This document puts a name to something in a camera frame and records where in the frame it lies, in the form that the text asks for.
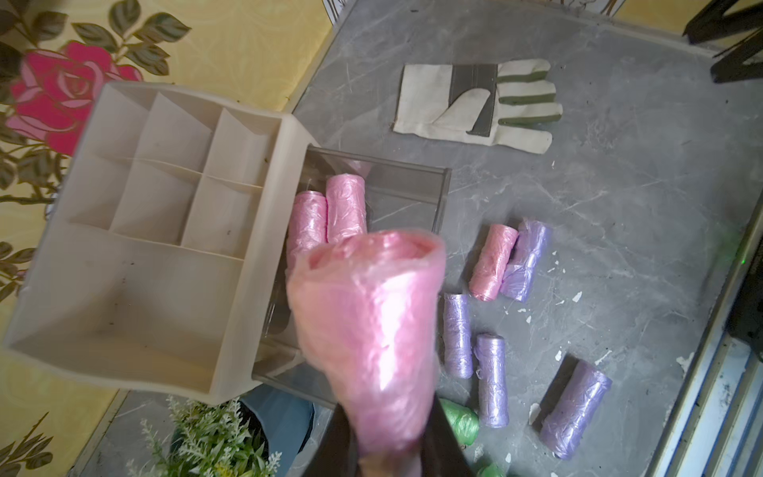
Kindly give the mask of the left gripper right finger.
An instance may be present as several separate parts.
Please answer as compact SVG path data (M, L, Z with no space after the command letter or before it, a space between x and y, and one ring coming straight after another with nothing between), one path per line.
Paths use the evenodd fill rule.
M467 463L444 411L432 411L421 441L421 475L424 477L468 477L474 472Z

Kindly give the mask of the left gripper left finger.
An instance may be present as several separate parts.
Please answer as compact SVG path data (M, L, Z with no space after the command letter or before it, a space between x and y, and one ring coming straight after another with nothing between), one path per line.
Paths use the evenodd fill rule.
M303 477L361 476L359 448L345 409L335 407L324 436Z

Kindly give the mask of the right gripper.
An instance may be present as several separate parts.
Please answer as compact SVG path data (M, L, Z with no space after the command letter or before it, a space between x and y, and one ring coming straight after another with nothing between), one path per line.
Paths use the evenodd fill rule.
M711 79L715 83L737 83L762 79L762 2L729 10L737 0L713 0L693 16L684 30L692 45L713 42L747 33L715 57Z

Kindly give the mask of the pink roll vertical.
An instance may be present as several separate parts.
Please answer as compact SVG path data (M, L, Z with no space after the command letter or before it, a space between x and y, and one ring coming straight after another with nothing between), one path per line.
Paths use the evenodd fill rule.
M424 433L445 268L443 240L423 230L354 236L296 260L287 295L299 346L363 455L405 452Z

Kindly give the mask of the beige drawer organizer cabinet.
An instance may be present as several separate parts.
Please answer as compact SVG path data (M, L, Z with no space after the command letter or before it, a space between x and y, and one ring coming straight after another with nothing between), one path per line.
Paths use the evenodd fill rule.
M288 113L109 83L4 336L64 376L216 405L254 383L315 140Z

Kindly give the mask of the pink roll diagonal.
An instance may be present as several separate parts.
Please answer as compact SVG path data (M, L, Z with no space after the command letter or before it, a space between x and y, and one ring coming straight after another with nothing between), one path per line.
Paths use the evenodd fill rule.
M365 185L365 179L354 174L335 175L328 179L327 239L330 244L367 234Z

